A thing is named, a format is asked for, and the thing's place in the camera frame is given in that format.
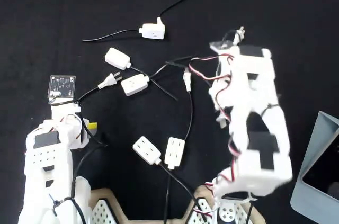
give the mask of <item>circuit board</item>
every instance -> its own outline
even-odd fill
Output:
[[[49,79],[48,98],[73,98],[75,91],[75,76],[51,75]]]

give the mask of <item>yellow connector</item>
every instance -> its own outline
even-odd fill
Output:
[[[87,125],[87,128],[89,130],[95,130],[97,129],[97,123],[96,122],[90,122],[88,125]]]

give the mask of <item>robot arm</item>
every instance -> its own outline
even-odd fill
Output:
[[[53,119],[44,120],[26,138],[24,206],[18,223],[81,223],[71,200],[53,208],[54,201],[71,195],[73,163],[71,149],[83,148],[88,135],[76,114],[78,104],[69,103],[52,108]],[[86,179],[77,177],[75,201],[88,220],[91,187]]]
[[[222,200],[237,203],[255,200],[292,179],[289,138],[276,95],[271,53],[267,49],[242,49],[234,44],[211,44],[219,56],[219,74],[231,75],[230,79],[215,80],[209,90],[215,109],[220,111],[217,121],[222,128],[229,122],[228,147],[234,155],[231,166],[209,185],[219,204]],[[229,117],[224,112],[227,107],[232,107]],[[251,112],[262,119],[266,131],[247,130]]]

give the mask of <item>screen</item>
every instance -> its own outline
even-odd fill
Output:
[[[316,160],[303,182],[339,200],[339,136]]]

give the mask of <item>black cloth surface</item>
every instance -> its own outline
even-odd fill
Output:
[[[319,110],[339,117],[337,29],[338,0],[186,0],[162,19],[163,41],[126,33],[114,40],[83,43],[123,29],[156,22],[176,0],[0,0],[0,218],[16,223],[24,195],[26,134],[50,117],[50,75],[76,75],[76,96],[118,71],[103,56],[115,47],[135,67],[153,73],[164,61],[187,55],[209,56],[209,42],[244,26],[244,43],[269,48],[276,90],[285,112],[294,179],[254,204],[267,223],[312,223],[294,212],[290,197]],[[213,73],[209,63],[207,71]],[[135,72],[126,70],[124,77]],[[92,189],[108,187],[129,219],[162,219],[165,172],[146,164],[132,144],[146,136],[165,155],[169,137],[183,138],[189,121],[189,97],[182,70],[168,68],[154,85],[126,97],[120,86],[104,89],[85,101],[83,116],[97,121],[111,147],[88,159],[80,174]],[[211,181],[229,165],[228,131],[215,122],[207,85],[193,78],[195,116],[182,165],[175,173],[190,188]],[[84,150],[74,151],[74,164]],[[180,218],[190,198],[174,182],[170,218]]]

